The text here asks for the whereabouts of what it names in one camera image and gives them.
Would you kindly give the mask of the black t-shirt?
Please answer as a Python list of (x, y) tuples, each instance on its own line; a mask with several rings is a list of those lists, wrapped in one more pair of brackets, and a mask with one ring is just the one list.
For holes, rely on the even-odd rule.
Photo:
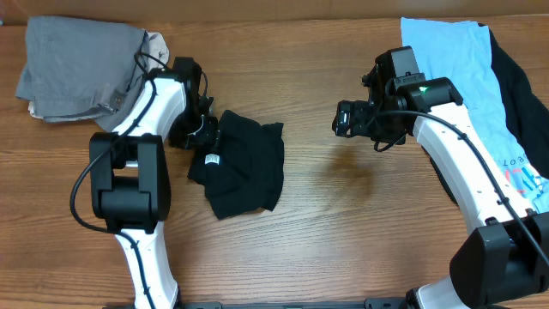
[(284, 182), (283, 127), (224, 111), (218, 149), (197, 150), (188, 171), (204, 187), (217, 219), (274, 210)]

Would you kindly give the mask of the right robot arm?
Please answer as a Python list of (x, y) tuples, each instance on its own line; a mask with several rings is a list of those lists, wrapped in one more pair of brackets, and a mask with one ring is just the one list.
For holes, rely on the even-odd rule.
[(337, 136), (369, 137), (377, 152), (414, 137), (459, 206), (468, 238), (451, 258), (449, 274), (403, 297), (371, 298), (368, 308), (500, 308), (548, 289), (548, 217), (510, 187), (478, 137), (468, 109), (446, 77), (429, 80), (413, 49), (376, 58), (362, 78), (367, 100), (343, 100)]

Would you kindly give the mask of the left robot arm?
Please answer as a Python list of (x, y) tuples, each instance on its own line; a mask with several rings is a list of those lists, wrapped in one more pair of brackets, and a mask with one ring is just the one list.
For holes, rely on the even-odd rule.
[(165, 147), (214, 150), (218, 120), (210, 111), (208, 79), (193, 59), (175, 58), (146, 72), (127, 118), (89, 143), (92, 208), (125, 255), (135, 289), (134, 308), (180, 308), (164, 237), (172, 192)]

